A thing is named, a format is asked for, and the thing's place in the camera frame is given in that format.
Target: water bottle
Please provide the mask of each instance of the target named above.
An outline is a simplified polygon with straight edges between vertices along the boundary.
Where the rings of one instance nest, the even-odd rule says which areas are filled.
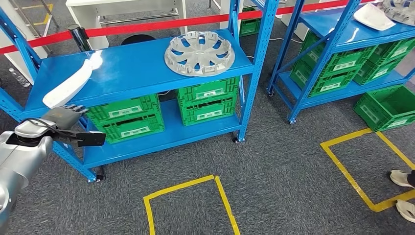
[[[12,76],[24,87],[30,86],[29,81],[26,80],[26,78],[19,72],[12,68],[9,68],[9,72],[12,74]]]

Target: blue metal shelf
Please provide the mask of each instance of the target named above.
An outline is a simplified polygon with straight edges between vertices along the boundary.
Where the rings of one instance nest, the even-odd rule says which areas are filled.
[[[224,73],[211,77],[189,77],[171,71],[164,63],[164,52],[170,38],[110,47],[101,51],[102,65],[92,72],[86,85],[68,102],[68,104],[94,106],[247,74],[246,89],[244,80],[240,79],[239,82],[240,118],[233,115],[184,127],[177,101],[166,101],[161,104],[164,132],[115,144],[105,143],[101,147],[87,147],[84,149],[83,160],[76,156],[70,145],[56,141],[53,150],[89,182],[93,182],[96,180],[96,174],[91,168],[95,166],[233,131],[237,132],[238,141],[244,141],[272,30],[269,26],[274,24],[277,6],[277,0],[262,2],[260,8],[263,15],[253,62],[239,46],[237,27],[239,0],[230,0],[228,28],[217,31],[219,35],[230,41],[235,52],[235,62]],[[31,69],[32,77],[35,78],[25,108],[0,88],[0,108],[17,121],[28,117],[40,117],[47,112],[49,108],[42,103],[43,97],[69,78],[82,66],[85,59],[95,53],[88,51],[37,60],[35,55],[31,56],[33,49],[1,8],[0,27],[19,48],[23,59]],[[85,129],[93,129],[88,121],[82,120],[80,123]]]
[[[392,73],[378,78],[364,86],[360,86],[352,81],[344,89],[309,98],[308,94],[311,92],[320,73],[333,53],[415,37],[415,27],[401,23],[396,23],[395,26],[385,31],[377,31],[367,27],[353,19],[353,13],[360,7],[360,0],[349,0],[345,8],[301,14],[304,2],[305,0],[296,1],[287,32],[285,33],[284,41],[282,42],[278,53],[273,74],[267,88],[267,92],[270,95],[277,92],[291,110],[288,115],[288,121],[290,124],[294,124],[296,122],[296,117],[302,109],[351,97],[383,87],[404,84],[415,74],[415,68],[412,69],[412,71],[410,71],[406,76],[401,76],[397,72],[393,71]],[[311,31],[316,33],[320,37],[320,40],[306,48],[292,61],[282,65],[282,61],[286,57],[289,42],[299,22],[304,23],[308,28],[310,28]],[[290,78],[290,72],[283,71],[285,71],[289,65],[293,64],[296,60],[300,59],[324,41],[326,41],[325,47],[315,67],[313,68],[313,71],[307,79],[304,88],[300,89]],[[290,99],[278,87],[279,80],[282,81],[282,84],[295,98],[294,104],[290,102]]]
[[[252,73],[254,65],[229,30],[217,31],[231,42],[235,52],[232,67],[216,76],[189,77],[173,72],[164,62],[171,38],[109,47],[102,50],[103,64],[92,72],[84,88],[71,100],[86,107],[168,91],[200,83]],[[93,52],[55,56],[45,59],[39,69],[22,116],[40,117],[48,111],[43,97],[74,74]]]
[[[288,89],[288,91],[293,95],[293,97],[298,100],[301,95],[301,88],[290,78],[290,72],[284,72],[279,75],[281,81]],[[317,95],[314,97],[306,98],[302,104],[303,108],[313,107],[319,104],[328,103],[331,101],[348,98],[354,95],[363,94],[366,91],[372,91],[380,89],[383,87],[389,87],[397,84],[404,83],[405,77],[400,75],[398,72],[393,70],[390,74],[380,77],[373,82],[370,82],[364,86],[361,86],[354,81],[352,81],[346,88],[333,91],[330,93],[325,93]]]
[[[334,29],[343,10],[344,8],[339,8],[301,14],[300,22],[304,23],[311,31],[322,38]],[[389,43],[411,37],[415,37],[415,27],[413,26],[396,23],[390,29],[378,31],[352,19],[333,48],[333,53]]]
[[[236,115],[196,125],[183,126],[179,106],[175,99],[162,102],[161,112],[165,125],[164,132],[115,144],[105,143],[100,147],[85,147],[84,166],[92,168],[114,163],[131,157],[237,131],[241,127]],[[87,130],[96,129],[89,122]]]

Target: yellow floor tape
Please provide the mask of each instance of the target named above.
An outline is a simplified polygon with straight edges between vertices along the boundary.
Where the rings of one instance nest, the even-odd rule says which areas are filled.
[[[150,199],[153,199],[155,197],[158,197],[160,195],[166,194],[166,193],[170,193],[182,188],[187,188],[196,184],[200,184],[209,180],[215,180],[215,183],[219,189],[219,193],[221,195],[223,204],[225,206],[226,212],[228,213],[228,217],[229,220],[231,221],[231,225],[232,225],[232,229],[235,235],[240,235],[239,229],[238,229],[238,225],[236,224],[236,220],[235,217],[232,215],[231,212],[231,206],[229,205],[228,202],[228,198],[226,197],[225,194],[225,190],[223,189],[222,183],[220,182],[219,176],[213,176],[213,175],[208,175],[199,179],[195,179],[195,180],[191,180],[182,184],[178,184],[172,187],[168,187],[168,188],[164,188],[162,190],[153,192],[145,197],[143,197],[144,200],[144,205],[145,205],[145,210],[147,212],[147,219],[148,219],[148,226],[149,226],[149,231],[150,231],[150,235],[155,235],[155,229],[154,229],[154,220],[153,220],[153,213],[151,211],[151,206],[150,206]]]
[[[374,204],[369,197],[365,194],[365,192],[360,188],[360,186],[357,184],[357,182],[353,179],[353,177],[350,175],[350,173],[346,170],[346,168],[343,166],[343,164],[339,161],[339,159],[334,155],[334,153],[330,150],[330,146],[333,146],[335,144],[351,140],[356,137],[360,137],[364,134],[372,133],[372,130],[370,128],[360,130],[357,132],[353,132],[344,136],[340,136],[338,138],[323,142],[320,144],[320,146],[323,148],[323,150],[327,153],[327,155],[332,159],[334,164],[337,166],[337,168],[343,173],[343,175],[346,177],[346,179],[349,181],[349,183],[353,186],[353,188],[356,190],[356,192],[359,194],[359,196],[363,199],[363,201],[367,204],[367,206],[374,212],[381,212],[384,209],[390,208],[393,205],[395,205],[395,202],[397,199],[400,200],[410,200],[412,198],[415,198],[415,189],[410,190],[408,192],[402,193],[398,196],[395,196],[393,198],[389,198],[387,200],[384,200],[382,202],[379,202],[377,204]],[[405,156],[386,136],[384,136],[380,132],[376,132],[376,134],[380,137],[383,142],[385,142],[411,169],[415,169],[415,164],[411,162],[411,160],[408,159],[408,157]]]

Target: green plastic crate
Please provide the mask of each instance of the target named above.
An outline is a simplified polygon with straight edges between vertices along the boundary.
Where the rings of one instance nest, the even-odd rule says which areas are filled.
[[[180,106],[184,126],[227,117],[235,113],[236,96],[197,104],[189,107]]]
[[[386,74],[389,74],[400,62],[400,59],[396,61],[390,61],[383,65],[375,65],[371,61],[366,61],[362,68],[357,72],[353,78],[357,84],[363,86],[371,81],[376,80]]]
[[[290,77],[300,88],[304,88],[312,71],[313,69],[305,62],[298,60],[291,70]],[[320,75],[308,97],[343,89],[352,81],[356,73],[357,70],[352,70],[332,76]]]
[[[236,95],[239,86],[239,76],[200,85],[183,87],[177,90],[177,100],[181,106],[191,106],[207,103],[213,100]]]
[[[384,131],[415,121],[415,94],[403,85],[368,92],[354,111],[373,131]]]
[[[255,11],[254,6],[245,6],[242,11]],[[241,26],[239,28],[239,36],[248,36],[257,34],[259,27],[261,26],[261,18],[241,20]]]
[[[301,52],[309,48],[315,42],[319,40],[319,37],[313,32],[309,31],[307,36],[304,39],[304,43],[301,47]],[[316,46],[309,53],[304,55],[301,59],[306,62],[312,68],[315,67],[317,61],[323,52],[325,43],[321,43]],[[367,59],[372,55],[377,46],[360,48],[345,52],[334,53],[330,60],[326,63],[323,68],[323,76],[331,76],[339,73],[358,70],[361,66],[367,61]]]
[[[369,61],[376,65],[382,65],[391,60],[402,60],[414,47],[415,38],[381,44],[370,56]]]
[[[88,118],[95,125],[104,125],[160,112],[157,94],[149,94],[88,108]]]
[[[107,134],[106,141],[116,143],[164,131],[161,114],[150,114],[130,120],[96,126]]]

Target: shoe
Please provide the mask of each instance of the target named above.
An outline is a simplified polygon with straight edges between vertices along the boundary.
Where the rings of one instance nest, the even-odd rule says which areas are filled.
[[[395,184],[399,186],[415,188],[408,183],[408,173],[406,172],[401,170],[391,170],[390,178]]]
[[[415,205],[403,200],[396,201],[396,208],[398,212],[404,217],[406,220],[415,223]]]

